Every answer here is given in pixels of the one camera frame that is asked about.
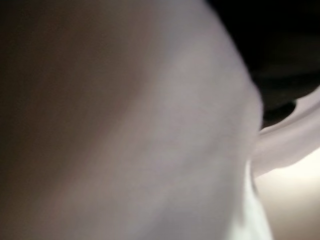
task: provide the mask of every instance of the white sleeve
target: white sleeve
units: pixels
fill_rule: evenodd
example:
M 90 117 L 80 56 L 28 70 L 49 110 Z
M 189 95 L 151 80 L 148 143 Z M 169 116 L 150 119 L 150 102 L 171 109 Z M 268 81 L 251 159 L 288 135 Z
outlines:
M 16 56 L 40 60 L 8 70 L 35 83 L 7 130 L 0 238 L 271 239 L 248 183 L 262 103 L 216 14 L 97 2 L 52 3 Z

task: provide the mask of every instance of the light surface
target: light surface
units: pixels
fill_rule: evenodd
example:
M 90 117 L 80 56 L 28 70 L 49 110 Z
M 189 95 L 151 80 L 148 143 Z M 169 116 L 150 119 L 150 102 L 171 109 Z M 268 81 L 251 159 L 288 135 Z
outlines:
M 320 148 L 256 184 L 275 240 L 320 239 Z

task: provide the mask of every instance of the beige wall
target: beige wall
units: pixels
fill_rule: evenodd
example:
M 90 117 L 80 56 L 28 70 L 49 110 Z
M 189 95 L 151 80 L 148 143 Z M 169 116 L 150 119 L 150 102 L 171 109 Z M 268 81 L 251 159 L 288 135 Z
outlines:
M 320 149 L 256 184 L 275 240 L 320 240 Z

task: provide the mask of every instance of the white cloth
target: white cloth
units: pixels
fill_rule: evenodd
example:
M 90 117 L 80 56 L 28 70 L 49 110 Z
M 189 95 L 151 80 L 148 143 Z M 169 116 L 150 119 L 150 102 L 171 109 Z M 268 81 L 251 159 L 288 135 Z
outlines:
M 284 121 L 267 127 L 253 153 L 255 176 L 292 165 L 320 147 L 320 88 L 297 101 Z
M 208 6 L 57 2 L 15 56 L 39 81 L 13 114 L 0 239 L 270 240 L 248 166 L 262 103 Z

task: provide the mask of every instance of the dark fabric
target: dark fabric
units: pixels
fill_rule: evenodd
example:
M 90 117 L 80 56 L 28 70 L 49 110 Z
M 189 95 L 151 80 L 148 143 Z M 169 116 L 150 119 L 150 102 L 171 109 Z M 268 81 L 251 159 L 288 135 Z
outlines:
M 264 103 L 263 127 L 320 85 L 320 1 L 207 0 L 220 15 Z

